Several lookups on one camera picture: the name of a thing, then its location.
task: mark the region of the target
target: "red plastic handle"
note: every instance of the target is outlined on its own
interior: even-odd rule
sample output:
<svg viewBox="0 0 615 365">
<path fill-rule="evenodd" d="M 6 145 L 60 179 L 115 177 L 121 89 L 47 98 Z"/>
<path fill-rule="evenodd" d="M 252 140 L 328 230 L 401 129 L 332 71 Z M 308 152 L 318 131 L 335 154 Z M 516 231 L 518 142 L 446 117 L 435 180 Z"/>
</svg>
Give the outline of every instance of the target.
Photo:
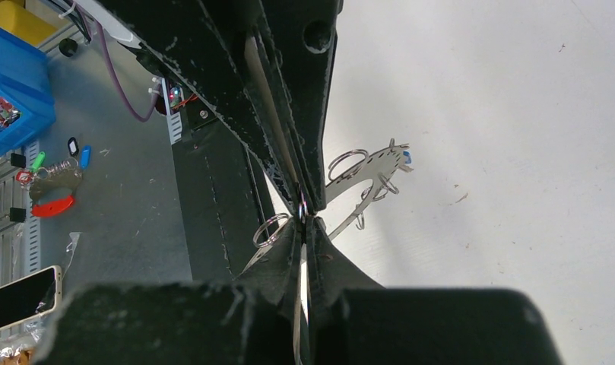
<svg viewBox="0 0 615 365">
<path fill-rule="evenodd" d="M 34 205 L 32 208 L 32 215 L 39 218 L 48 218 L 59 215 L 64 211 L 67 211 L 74 204 L 74 197 L 72 195 L 64 199 L 55 200 L 43 205 Z"/>
</svg>

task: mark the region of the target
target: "phone screen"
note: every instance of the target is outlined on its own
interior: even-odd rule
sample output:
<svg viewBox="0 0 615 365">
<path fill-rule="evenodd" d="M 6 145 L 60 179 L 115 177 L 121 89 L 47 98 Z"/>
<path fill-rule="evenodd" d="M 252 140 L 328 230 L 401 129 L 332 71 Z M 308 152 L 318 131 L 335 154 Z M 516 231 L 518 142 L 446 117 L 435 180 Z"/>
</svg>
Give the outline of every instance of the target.
<svg viewBox="0 0 615 365">
<path fill-rule="evenodd" d="M 0 328 L 54 308 L 56 270 L 49 268 L 0 288 Z"/>
</svg>

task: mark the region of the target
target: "blue object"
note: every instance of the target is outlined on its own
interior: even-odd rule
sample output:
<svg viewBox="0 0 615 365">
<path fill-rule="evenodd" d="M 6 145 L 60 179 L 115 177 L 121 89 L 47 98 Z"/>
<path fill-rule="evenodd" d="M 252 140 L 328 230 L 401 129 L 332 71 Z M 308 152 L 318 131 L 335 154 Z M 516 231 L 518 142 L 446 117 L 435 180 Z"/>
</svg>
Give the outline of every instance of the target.
<svg viewBox="0 0 615 365">
<path fill-rule="evenodd" d="M 87 165 L 90 164 L 90 154 L 92 154 L 92 147 L 86 145 L 83 150 L 81 150 L 81 168 L 87 169 Z"/>
<path fill-rule="evenodd" d="M 406 160 L 406 164 L 409 165 L 412 163 L 412 157 L 410 156 L 410 152 L 408 151 L 404 151 L 404 156 L 408 157 L 408 159 Z"/>
<path fill-rule="evenodd" d="M 21 112 L 0 131 L 0 156 L 32 141 L 56 119 L 47 56 L 1 28 L 0 97 Z"/>
</svg>

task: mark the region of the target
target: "round hole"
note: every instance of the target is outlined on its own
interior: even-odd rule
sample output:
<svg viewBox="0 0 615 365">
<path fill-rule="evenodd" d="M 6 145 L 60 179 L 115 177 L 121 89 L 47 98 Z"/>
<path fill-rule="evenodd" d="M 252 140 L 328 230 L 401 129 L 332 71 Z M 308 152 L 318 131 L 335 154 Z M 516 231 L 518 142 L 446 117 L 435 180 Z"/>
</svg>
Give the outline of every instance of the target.
<svg viewBox="0 0 615 365">
<path fill-rule="evenodd" d="M 316 55 L 325 53 L 331 45 L 331 25 L 324 21 L 313 21 L 303 31 L 305 47 Z"/>
</svg>

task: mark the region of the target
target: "black knob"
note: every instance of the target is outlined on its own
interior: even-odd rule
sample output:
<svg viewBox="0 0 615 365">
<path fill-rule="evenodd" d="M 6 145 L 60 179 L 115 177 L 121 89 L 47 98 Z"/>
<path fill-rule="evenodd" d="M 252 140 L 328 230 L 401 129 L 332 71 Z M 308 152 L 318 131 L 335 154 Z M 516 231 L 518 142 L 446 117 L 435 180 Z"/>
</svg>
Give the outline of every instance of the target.
<svg viewBox="0 0 615 365">
<path fill-rule="evenodd" d="M 70 38 L 65 38 L 64 40 L 59 42 L 59 51 L 61 51 L 61 53 L 65 57 L 74 56 L 78 48 L 79 48 L 79 45 L 74 40 L 71 40 Z"/>
</svg>

